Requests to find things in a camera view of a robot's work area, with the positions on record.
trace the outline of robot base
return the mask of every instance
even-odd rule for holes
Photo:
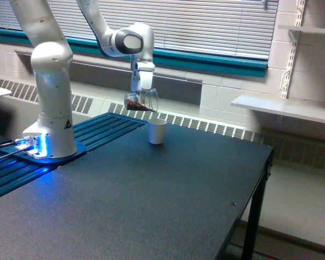
[[[76,141],[76,147],[77,147],[76,153],[74,153],[70,156],[67,156],[67,157],[63,157],[63,158],[36,159],[32,156],[27,155],[24,152],[16,153],[16,154],[13,154],[12,156],[21,158],[22,160],[29,161],[29,162],[32,162],[32,163],[38,164],[38,165],[58,165],[58,166],[60,166],[60,165],[67,164],[70,161],[73,161],[86,153],[86,146],[84,144],[82,144],[81,142]],[[0,152],[2,152],[4,154],[12,153],[15,151],[17,151],[17,149],[14,146],[8,146],[8,147],[0,149]]]

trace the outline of window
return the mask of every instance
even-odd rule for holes
[[[95,39],[76,0],[48,0],[66,36]],[[113,29],[144,22],[155,47],[267,60],[278,0],[99,0]],[[0,28],[20,29],[9,0],[0,0]]]

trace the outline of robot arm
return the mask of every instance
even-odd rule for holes
[[[131,56],[131,91],[152,88],[154,34],[144,23],[112,30],[102,17],[99,0],[77,0],[84,17],[92,28],[102,52],[111,57]]]
[[[40,112],[38,121],[23,132],[35,137],[37,159],[60,158],[77,151],[72,128],[69,66],[73,54],[56,23],[47,0],[10,0],[21,28],[35,47],[35,73]]]

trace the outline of window sill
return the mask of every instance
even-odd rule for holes
[[[96,40],[73,37],[66,38],[74,52],[101,54]],[[0,29],[0,42],[10,44],[31,44],[24,32],[9,29]],[[253,77],[265,77],[268,64],[266,61],[187,53],[165,49],[154,49],[153,57],[154,64],[156,65],[165,65],[175,67],[176,69],[187,68],[204,73],[213,72]]]

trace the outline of heater grille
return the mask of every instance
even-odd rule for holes
[[[0,88],[12,92],[11,97],[38,103],[36,86],[0,79]],[[72,111],[88,114],[94,99],[91,97],[72,95]]]
[[[161,118],[171,124],[182,127],[194,128],[200,131],[270,145],[275,148],[275,159],[281,159],[325,170],[325,144],[323,143],[310,143],[309,140],[301,141],[294,140],[287,136],[282,137],[280,135],[275,136],[273,134],[262,134],[243,127],[236,127],[234,125],[227,125],[211,120],[204,120],[166,111],[160,113],[128,111],[123,108],[123,105],[115,102],[111,102],[108,112],[144,120],[150,118]]]

